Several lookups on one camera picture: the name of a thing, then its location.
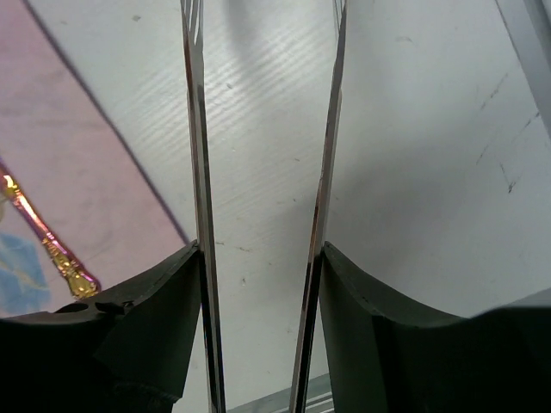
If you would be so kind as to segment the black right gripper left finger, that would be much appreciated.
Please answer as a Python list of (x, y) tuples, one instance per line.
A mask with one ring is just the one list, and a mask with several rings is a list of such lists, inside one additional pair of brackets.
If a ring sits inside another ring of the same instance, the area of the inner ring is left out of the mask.
[(201, 305), (195, 243), (94, 297), (1, 322), (4, 412), (169, 412)]

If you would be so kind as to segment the metal food tongs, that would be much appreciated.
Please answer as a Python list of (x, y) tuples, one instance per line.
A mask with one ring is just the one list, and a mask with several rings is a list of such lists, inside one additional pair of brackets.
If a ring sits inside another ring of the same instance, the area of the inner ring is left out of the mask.
[[(308, 251), (308, 264), (289, 399), (289, 409), (292, 412), (303, 412), (306, 409), (322, 275), (322, 250), (325, 244), (325, 229), (330, 206), (331, 184), (341, 114), (348, 4), (345, 1), (336, 1), (333, 5), (337, 21), (337, 51), (332, 71), (324, 150), (313, 215), (313, 228)], [(182, 1), (180, 10), (182, 14), (183, 58), (187, 82), (195, 222), (200, 253), (201, 310), (207, 358), (208, 400), (210, 411), (224, 412), (226, 411), (226, 395), (204, 82), (204, 3), (202, 1)]]

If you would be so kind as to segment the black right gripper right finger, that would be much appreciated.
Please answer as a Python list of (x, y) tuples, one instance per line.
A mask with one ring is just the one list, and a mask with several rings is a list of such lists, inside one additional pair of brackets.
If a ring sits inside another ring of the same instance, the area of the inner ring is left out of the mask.
[(458, 317), (323, 251), (320, 309), (338, 412), (547, 412), (550, 292)]

